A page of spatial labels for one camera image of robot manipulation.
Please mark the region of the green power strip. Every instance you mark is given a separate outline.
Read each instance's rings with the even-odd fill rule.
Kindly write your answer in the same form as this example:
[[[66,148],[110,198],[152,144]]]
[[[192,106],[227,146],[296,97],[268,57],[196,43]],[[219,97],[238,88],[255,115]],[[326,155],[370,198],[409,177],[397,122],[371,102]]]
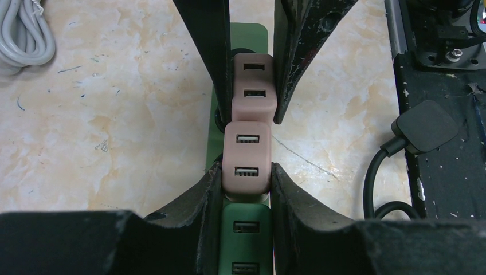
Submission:
[[[268,30],[258,23],[232,22],[230,24],[230,43],[233,54],[248,51],[268,53]],[[216,123],[217,110],[216,95],[212,91],[205,169],[209,169],[223,151],[224,135]]]

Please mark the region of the light green usb charger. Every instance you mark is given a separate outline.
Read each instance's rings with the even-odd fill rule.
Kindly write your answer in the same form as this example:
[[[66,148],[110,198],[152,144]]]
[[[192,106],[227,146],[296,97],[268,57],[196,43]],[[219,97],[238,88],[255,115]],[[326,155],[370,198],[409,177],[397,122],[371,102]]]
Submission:
[[[218,274],[273,274],[268,206],[230,203],[223,208]]]

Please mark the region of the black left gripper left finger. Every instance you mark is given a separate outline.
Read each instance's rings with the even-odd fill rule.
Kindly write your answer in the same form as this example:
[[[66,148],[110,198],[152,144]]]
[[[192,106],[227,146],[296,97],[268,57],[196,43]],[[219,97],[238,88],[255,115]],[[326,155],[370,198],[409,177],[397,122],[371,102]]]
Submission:
[[[129,210],[1,214],[2,274],[217,274],[221,163],[140,217]]]

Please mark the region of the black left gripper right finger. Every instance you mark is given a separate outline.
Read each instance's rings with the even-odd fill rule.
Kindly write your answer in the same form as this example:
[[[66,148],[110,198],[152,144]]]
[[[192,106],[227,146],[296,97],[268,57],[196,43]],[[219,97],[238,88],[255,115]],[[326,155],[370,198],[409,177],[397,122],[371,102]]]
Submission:
[[[355,221],[272,164],[277,274],[484,274],[485,222]]]

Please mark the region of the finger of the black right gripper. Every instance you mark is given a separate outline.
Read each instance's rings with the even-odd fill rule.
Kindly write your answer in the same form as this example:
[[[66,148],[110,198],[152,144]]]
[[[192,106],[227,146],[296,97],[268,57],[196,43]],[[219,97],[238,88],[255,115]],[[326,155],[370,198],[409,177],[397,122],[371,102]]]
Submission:
[[[275,1],[273,60],[281,124],[297,84],[338,23],[357,0]]]
[[[175,0],[174,4],[213,82],[222,123],[231,121],[233,97],[229,1]]]

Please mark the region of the pink usb charger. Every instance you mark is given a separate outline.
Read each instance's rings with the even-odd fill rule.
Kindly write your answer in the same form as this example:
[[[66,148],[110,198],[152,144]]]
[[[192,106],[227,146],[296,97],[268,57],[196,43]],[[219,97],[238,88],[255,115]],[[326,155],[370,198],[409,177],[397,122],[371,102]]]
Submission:
[[[252,202],[269,192],[271,128],[258,121],[233,121],[224,134],[222,188],[231,201]]]
[[[233,61],[232,120],[272,124],[277,108],[273,57],[238,53]]]

